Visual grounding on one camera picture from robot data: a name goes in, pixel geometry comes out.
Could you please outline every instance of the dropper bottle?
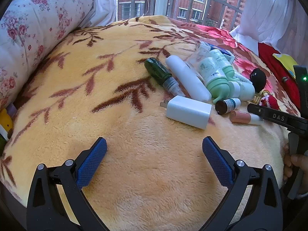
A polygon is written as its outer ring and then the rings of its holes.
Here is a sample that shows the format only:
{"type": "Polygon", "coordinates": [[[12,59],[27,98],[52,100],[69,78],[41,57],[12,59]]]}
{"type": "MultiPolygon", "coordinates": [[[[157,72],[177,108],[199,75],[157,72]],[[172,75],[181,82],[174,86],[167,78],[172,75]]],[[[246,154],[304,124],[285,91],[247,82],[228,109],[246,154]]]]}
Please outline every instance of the dropper bottle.
{"type": "Polygon", "coordinates": [[[174,96],[179,95],[185,97],[185,94],[179,87],[179,83],[160,61],[151,57],[144,61],[144,66],[157,83],[163,86],[167,92],[174,96]]]}

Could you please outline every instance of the cardboard box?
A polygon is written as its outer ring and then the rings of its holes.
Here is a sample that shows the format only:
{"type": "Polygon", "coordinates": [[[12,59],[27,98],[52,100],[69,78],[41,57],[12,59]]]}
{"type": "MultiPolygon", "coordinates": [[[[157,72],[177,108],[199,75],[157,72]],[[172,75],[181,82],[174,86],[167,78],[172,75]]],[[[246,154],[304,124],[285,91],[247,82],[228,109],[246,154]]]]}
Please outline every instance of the cardboard box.
{"type": "Polygon", "coordinates": [[[206,53],[210,52],[210,51],[213,50],[213,49],[218,49],[218,50],[220,50],[220,52],[226,57],[226,59],[230,62],[230,64],[232,64],[233,61],[234,61],[234,59],[235,59],[234,55],[233,55],[230,51],[228,51],[228,50],[226,50],[226,49],[223,49],[223,48],[220,48],[220,47],[218,47],[218,46],[215,46],[215,45],[213,45],[213,44],[210,44],[210,43],[207,43],[207,42],[204,42],[204,41],[199,41],[199,40],[197,40],[197,41],[196,41],[195,50],[197,50],[197,49],[199,49],[199,48],[202,48],[202,49],[203,49],[204,55],[205,55],[206,53]]]}

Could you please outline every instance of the green lotion bottle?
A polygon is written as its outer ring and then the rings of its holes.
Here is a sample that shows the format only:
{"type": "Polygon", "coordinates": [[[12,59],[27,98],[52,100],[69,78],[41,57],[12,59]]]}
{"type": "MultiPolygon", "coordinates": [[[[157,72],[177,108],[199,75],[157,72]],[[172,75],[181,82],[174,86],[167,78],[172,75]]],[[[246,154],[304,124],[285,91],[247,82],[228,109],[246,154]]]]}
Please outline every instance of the green lotion bottle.
{"type": "Polygon", "coordinates": [[[200,74],[204,79],[204,85],[214,98],[214,104],[228,97],[230,88],[227,77],[212,57],[204,58],[201,61],[200,74]]]}
{"type": "Polygon", "coordinates": [[[234,70],[230,62],[224,57],[224,55],[220,52],[219,49],[211,50],[208,53],[208,57],[213,57],[215,62],[217,63],[218,67],[222,69],[225,73],[227,80],[230,82],[239,81],[239,79],[234,79],[234,70]]]}
{"type": "Polygon", "coordinates": [[[174,96],[179,95],[185,97],[185,94],[179,87],[179,83],[174,77],[172,77],[172,74],[161,64],[160,61],[151,57],[144,61],[144,66],[157,83],[163,86],[167,92],[174,96]]]}

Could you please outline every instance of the yellow blanket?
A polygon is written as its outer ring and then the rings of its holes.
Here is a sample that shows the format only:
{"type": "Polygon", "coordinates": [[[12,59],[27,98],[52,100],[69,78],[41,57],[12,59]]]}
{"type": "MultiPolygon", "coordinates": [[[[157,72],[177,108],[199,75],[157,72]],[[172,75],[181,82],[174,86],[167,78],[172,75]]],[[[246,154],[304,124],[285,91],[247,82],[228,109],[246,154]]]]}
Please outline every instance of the yellow blanket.
{"type": "MultiPolygon", "coordinates": [[[[260,67],[281,109],[298,114],[265,64],[227,31],[163,16],[86,28],[50,53],[16,102],[27,101],[0,159],[1,181],[26,206],[38,164],[75,159],[102,136],[107,154],[83,192],[110,230],[127,231],[191,231],[205,223],[227,190],[202,152],[206,136],[249,166],[272,165],[281,185],[285,128],[232,124],[212,108],[207,129],[201,130],[166,118],[159,107],[170,95],[149,77],[144,60],[164,63],[170,54],[186,59],[196,39],[231,50],[235,69],[244,75],[260,67]]],[[[244,102],[240,110],[246,107],[244,102]]]]}

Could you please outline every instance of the blue gripper pad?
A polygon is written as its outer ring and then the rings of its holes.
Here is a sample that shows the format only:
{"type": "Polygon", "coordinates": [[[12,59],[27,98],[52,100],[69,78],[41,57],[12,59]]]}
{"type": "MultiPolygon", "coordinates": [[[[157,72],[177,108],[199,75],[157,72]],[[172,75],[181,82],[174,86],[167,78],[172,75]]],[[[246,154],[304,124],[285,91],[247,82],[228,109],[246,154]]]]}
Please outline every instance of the blue gripper pad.
{"type": "Polygon", "coordinates": [[[107,152],[107,142],[104,138],[96,144],[77,171],[76,184],[79,190],[89,185],[96,169],[107,152]]]}
{"type": "Polygon", "coordinates": [[[220,184],[230,189],[234,183],[232,169],[209,137],[203,139],[202,150],[220,184]]]}

